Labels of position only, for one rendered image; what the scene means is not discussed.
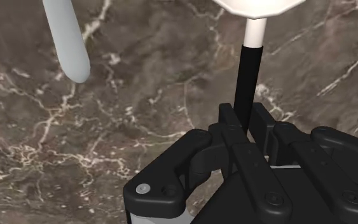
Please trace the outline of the white utensil with black handle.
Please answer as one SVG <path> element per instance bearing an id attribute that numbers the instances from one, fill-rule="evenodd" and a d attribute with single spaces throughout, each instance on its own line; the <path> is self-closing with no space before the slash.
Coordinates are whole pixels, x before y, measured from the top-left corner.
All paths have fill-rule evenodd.
<path id="1" fill-rule="evenodd" d="M 244 132 L 249 120 L 263 54 L 267 19 L 281 15 L 306 0 L 213 0 L 222 9 L 246 19 L 233 110 Z"/>

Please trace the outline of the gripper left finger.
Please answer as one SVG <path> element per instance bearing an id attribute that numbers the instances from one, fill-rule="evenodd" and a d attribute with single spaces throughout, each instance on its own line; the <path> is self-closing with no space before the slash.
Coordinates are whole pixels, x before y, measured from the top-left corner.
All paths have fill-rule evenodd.
<path id="1" fill-rule="evenodd" d="M 242 115 L 220 104 L 217 123 L 185 133 L 124 186 L 129 224 L 287 224 L 293 204 L 246 132 Z M 215 170 L 223 184 L 191 217 L 186 200 Z"/>

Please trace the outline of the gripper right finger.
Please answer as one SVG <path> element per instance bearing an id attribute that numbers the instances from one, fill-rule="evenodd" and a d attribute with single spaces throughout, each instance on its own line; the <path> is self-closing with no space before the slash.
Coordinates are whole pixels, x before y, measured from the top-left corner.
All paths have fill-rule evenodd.
<path id="1" fill-rule="evenodd" d="M 331 214 L 358 224 L 358 138 L 329 127 L 306 134 L 274 120 L 259 102 L 252 107 L 249 129 L 270 165 L 298 165 Z"/>

